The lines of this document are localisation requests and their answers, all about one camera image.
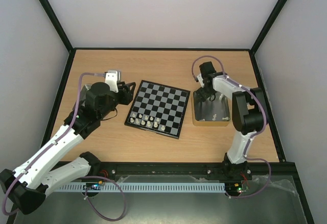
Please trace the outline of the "gold tin of white pieces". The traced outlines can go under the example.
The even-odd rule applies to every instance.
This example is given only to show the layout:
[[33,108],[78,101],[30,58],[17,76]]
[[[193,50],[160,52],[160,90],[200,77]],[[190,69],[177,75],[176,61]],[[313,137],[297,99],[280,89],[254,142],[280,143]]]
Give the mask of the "gold tin of white pieces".
[[[196,127],[225,127],[231,121],[228,98],[220,92],[216,92],[216,99],[213,102],[195,101],[195,91],[191,98],[192,120]],[[222,120],[223,117],[229,117],[229,120]]]

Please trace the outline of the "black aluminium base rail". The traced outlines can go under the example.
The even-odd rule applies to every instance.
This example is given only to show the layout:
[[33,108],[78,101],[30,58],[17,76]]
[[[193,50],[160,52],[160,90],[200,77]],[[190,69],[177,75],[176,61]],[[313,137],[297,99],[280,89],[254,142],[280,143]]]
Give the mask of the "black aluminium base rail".
[[247,166],[228,173],[223,163],[124,163],[101,162],[96,167],[96,174],[104,174],[112,180],[122,176],[193,176],[207,180],[231,182],[241,180],[243,176],[250,180],[252,176],[265,176],[268,174],[266,163],[250,162]]

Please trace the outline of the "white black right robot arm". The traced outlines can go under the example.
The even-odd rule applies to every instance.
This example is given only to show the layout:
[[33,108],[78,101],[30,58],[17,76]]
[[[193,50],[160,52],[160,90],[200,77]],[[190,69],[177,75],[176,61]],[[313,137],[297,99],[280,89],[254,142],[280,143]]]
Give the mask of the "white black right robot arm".
[[195,80],[200,87],[192,96],[193,122],[208,126],[231,121],[235,135],[222,162],[222,173],[236,179],[248,173],[247,154],[257,136],[265,130],[268,119],[261,88],[248,88],[217,72],[212,62],[199,66]]

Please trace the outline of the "silver tray of black pieces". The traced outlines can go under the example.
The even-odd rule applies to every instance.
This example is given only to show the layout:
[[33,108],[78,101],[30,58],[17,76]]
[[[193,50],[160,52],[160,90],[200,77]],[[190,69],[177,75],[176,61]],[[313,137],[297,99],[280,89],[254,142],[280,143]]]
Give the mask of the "silver tray of black pieces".
[[91,88],[91,84],[85,84],[80,91],[79,107],[85,106],[86,92]]

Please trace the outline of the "black cage frame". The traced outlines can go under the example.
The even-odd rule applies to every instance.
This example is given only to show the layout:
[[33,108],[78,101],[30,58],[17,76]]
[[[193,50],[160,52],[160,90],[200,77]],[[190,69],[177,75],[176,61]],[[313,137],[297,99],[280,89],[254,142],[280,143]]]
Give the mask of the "black cage frame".
[[102,51],[164,51],[164,52],[167,52],[167,51],[248,52],[256,81],[257,81],[259,87],[263,89],[264,99],[265,99],[265,103],[266,103],[266,106],[268,109],[267,116],[269,118],[269,125],[271,126],[271,134],[272,134],[272,138],[274,141],[275,149],[277,151],[277,158],[279,160],[278,163],[272,164],[272,169],[276,170],[276,171],[273,171],[273,175],[277,174],[278,176],[282,176],[287,173],[289,173],[289,175],[291,173],[293,174],[293,180],[295,182],[296,190],[298,190],[298,193],[299,193],[299,199],[300,199],[300,202],[302,205],[302,209],[303,209],[306,221],[307,221],[307,223],[314,223],[313,216],[311,214],[310,207],[307,202],[307,198],[305,196],[305,192],[303,190],[295,163],[288,162],[286,160],[284,149],[283,149],[279,134],[277,132],[277,127],[276,127],[275,120],[274,120],[274,117],[273,117],[273,114],[271,111],[271,105],[268,104],[268,95],[266,92],[266,88],[264,88],[263,78],[262,78],[262,75],[260,74],[259,66],[258,66],[258,63],[255,58],[256,52],[258,51],[259,47],[263,43],[265,37],[269,33],[271,27],[273,26],[274,22],[276,21],[278,15],[280,14],[281,10],[283,9],[283,7],[287,1],[288,0],[278,0],[277,1],[273,10],[270,13],[268,19],[266,20],[262,30],[260,31],[258,37],[256,38],[253,46],[250,49],[246,49],[246,48],[73,47],[72,44],[70,43],[66,33],[64,32],[64,29],[63,29],[59,19],[57,18],[50,2],[48,0],[39,0],[42,8],[44,9],[45,13],[47,14],[49,20],[51,21],[53,27],[55,28],[61,41],[63,42],[64,46],[66,47],[66,49],[69,53],[41,146],[43,146],[46,143],[46,141],[45,141],[46,139],[50,139],[50,132],[52,132],[54,124],[55,124],[55,119],[57,118],[57,114],[59,111],[59,105],[62,101],[62,97],[64,94],[64,88],[66,87],[68,76],[69,76],[69,73],[71,71],[71,67],[73,64],[73,59],[75,57],[77,50],[87,50],[87,51],[95,51],[95,50],[102,50]]

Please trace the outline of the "black white chess board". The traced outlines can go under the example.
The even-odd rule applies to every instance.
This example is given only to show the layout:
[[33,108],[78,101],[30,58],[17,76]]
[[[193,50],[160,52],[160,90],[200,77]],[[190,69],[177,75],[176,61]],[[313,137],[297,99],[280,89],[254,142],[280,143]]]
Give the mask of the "black white chess board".
[[[179,139],[190,94],[189,90],[142,80],[124,125]],[[145,115],[149,116],[148,120],[144,119]],[[134,118],[134,123],[130,122],[130,118]],[[160,122],[154,128],[157,118]],[[141,125],[142,120],[146,122],[144,126]]]

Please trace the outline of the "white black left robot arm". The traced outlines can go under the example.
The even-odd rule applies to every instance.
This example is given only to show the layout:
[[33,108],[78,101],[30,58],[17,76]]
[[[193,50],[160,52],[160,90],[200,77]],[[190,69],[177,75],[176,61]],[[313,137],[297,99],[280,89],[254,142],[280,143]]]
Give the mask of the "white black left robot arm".
[[96,82],[88,88],[79,85],[73,110],[56,134],[25,163],[1,172],[5,194],[2,212],[30,214],[63,185],[96,175],[100,160],[90,152],[80,154],[64,166],[55,168],[55,165],[94,132],[117,105],[130,104],[135,86],[134,82]]

